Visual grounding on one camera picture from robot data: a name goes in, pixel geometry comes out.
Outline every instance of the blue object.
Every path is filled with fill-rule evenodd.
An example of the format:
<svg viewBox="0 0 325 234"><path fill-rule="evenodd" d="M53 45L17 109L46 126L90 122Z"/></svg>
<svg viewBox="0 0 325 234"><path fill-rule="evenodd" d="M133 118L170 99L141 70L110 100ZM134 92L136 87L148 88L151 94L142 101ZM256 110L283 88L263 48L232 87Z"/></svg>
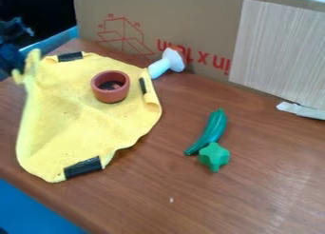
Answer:
<svg viewBox="0 0 325 234"><path fill-rule="evenodd" d="M0 179L0 233L1 228L9 234L86 233Z"/></svg>

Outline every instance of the green star-shaped toy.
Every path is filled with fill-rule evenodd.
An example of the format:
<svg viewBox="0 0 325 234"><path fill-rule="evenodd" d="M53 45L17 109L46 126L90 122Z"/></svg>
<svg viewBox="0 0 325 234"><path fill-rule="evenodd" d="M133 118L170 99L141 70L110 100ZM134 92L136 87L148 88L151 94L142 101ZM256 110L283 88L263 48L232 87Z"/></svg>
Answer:
<svg viewBox="0 0 325 234"><path fill-rule="evenodd" d="M227 165L229 160L229 151L218 143L210 143L199 151L199 162L208 166L212 172L219 171L220 166Z"/></svg>

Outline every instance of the black clip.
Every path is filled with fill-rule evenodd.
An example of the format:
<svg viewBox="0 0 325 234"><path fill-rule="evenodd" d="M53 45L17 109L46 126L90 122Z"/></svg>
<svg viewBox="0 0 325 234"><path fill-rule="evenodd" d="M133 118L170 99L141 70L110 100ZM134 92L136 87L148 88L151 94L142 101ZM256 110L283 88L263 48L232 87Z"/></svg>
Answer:
<svg viewBox="0 0 325 234"><path fill-rule="evenodd" d="M146 91L146 87L145 87L144 78L140 78L139 83L140 83L141 90L143 91L143 94L146 94L147 91Z"/></svg>
<svg viewBox="0 0 325 234"><path fill-rule="evenodd" d="M59 63L70 62L79 59L83 59L83 53L81 51L58 55Z"/></svg>
<svg viewBox="0 0 325 234"><path fill-rule="evenodd" d="M85 174L95 170L101 170L102 164L99 156L79 162L64 169L66 179Z"/></svg>

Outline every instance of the cardboard box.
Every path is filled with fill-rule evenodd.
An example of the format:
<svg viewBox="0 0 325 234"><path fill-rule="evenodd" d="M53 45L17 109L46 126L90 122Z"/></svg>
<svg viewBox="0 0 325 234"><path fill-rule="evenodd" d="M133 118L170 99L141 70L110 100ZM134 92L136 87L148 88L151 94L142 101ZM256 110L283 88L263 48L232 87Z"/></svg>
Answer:
<svg viewBox="0 0 325 234"><path fill-rule="evenodd" d="M259 0L325 10L312 0ZM75 0L80 36L155 60L180 46L195 73L227 81L243 0Z"/></svg>

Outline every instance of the green plastic toy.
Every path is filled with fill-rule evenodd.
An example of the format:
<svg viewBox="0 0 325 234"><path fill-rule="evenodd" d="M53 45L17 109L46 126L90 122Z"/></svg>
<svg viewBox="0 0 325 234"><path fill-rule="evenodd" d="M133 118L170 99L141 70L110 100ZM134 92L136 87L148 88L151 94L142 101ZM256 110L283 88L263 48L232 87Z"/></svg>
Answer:
<svg viewBox="0 0 325 234"><path fill-rule="evenodd" d="M205 125L205 129L200 138L188 149L184 155L192 155L198 153L200 149L206 147L209 143L216 142L224 132L227 125L227 117L223 112L223 108L213 111Z"/></svg>
<svg viewBox="0 0 325 234"><path fill-rule="evenodd" d="M208 166L212 172L219 171L220 166L229 163L230 153L218 143L210 143L199 152L199 162Z"/></svg>

